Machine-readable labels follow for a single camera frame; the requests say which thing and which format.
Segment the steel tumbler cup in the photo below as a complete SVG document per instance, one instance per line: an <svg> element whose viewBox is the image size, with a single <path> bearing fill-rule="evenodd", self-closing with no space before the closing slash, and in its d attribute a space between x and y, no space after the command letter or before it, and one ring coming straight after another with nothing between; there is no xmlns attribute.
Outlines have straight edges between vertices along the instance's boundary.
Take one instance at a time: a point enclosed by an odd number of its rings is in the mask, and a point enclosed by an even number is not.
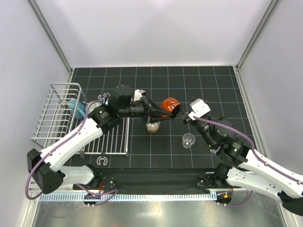
<svg viewBox="0 0 303 227"><path fill-rule="evenodd" d="M146 124L147 131L150 133L156 133L160 128L160 122Z"/></svg>

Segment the orange black ceramic cup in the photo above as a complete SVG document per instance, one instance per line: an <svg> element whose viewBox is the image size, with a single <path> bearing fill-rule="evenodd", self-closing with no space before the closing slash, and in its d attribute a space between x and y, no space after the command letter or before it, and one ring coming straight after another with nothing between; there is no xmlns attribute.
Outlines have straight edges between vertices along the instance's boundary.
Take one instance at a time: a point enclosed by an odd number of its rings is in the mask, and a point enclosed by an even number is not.
<svg viewBox="0 0 303 227"><path fill-rule="evenodd" d="M161 103L161 107L162 109L170 112L170 118L173 119L178 115L181 108L181 103L177 99L169 97Z"/></svg>

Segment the small clear glass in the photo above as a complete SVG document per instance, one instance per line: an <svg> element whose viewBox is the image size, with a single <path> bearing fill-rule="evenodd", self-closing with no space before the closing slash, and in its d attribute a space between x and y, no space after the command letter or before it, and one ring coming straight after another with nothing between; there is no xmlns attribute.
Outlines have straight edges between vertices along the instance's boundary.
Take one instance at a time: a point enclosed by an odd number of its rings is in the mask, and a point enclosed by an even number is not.
<svg viewBox="0 0 303 227"><path fill-rule="evenodd" d="M191 148L192 145L195 143L196 138L193 134L191 133L186 133L182 137L182 146L184 148Z"/></svg>

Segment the large clear plastic cup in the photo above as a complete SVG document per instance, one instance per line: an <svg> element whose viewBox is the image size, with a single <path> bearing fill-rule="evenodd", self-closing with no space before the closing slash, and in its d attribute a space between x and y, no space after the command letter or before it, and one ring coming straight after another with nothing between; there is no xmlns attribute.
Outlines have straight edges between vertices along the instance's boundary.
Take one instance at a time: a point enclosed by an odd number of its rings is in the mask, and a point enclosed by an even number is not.
<svg viewBox="0 0 303 227"><path fill-rule="evenodd" d="M217 154L220 150L221 146L216 146L216 147L212 147L210 148L210 151L214 154Z"/></svg>

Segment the grey ceramic mug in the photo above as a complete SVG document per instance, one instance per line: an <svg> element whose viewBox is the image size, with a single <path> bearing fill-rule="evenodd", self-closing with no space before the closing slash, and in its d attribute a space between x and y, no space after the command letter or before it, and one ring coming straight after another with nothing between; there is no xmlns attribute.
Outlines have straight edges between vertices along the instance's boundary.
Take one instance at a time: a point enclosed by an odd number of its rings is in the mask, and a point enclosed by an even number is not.
<svg viewBox="0 0 303 227"><path fill-rule="evenodd" d="M86 105L86 113L91 113L95 108L101 106L100 101L91 101Z"/></svg>

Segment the blue ceramic mug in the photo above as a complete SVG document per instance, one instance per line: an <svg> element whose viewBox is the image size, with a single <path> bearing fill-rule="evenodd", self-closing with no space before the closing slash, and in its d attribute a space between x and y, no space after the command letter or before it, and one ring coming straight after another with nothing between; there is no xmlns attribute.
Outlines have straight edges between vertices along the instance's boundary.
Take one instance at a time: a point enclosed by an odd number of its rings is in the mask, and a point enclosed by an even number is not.
<svg viewBox="0 0 303 227"><path fill-rule="evenodd" d="M78 102L76 99L71 99L68 102L68 107L75 119L83 119L86 115L86 108L82 102Z"/></svg>

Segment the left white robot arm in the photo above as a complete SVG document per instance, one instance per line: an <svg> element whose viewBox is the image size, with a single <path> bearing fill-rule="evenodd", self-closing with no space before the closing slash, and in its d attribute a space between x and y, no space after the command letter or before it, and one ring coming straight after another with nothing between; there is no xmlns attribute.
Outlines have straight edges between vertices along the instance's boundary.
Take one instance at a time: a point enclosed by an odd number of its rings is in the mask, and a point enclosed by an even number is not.
<svg viewBox="0 0 303 227"><path fill-rule="evenodd" d="M82 123L53 145L27 153L29 177L25 193L29 195L29 183L34 180L41 194L50 194L64 184L82 184L96 189L100 177L93 168L64 166L73 155L90 142L104 136L118 126L123 118L142 118L144 124L170 120L171 111L155 104L144 90L133 90L119 85L109 93L99 95L96 101L87 104L87 113Z"/></svg>

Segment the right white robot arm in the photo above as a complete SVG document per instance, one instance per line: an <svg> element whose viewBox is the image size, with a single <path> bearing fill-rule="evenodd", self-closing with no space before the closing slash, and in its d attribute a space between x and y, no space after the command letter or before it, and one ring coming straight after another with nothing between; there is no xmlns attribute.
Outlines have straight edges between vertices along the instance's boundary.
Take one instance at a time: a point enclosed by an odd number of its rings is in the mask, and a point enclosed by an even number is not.
<svg viewBox="0 0 303 227"><path fill-rule="evenodd" d="M223 160L213 182L218 187L236 186L258 192L282 204L287 211L303 214L303 176L275 163L255 149L254 142L229 125L212 121L204 104L190 112L180 109L184 123L194 126L209 149Z"/></svg>

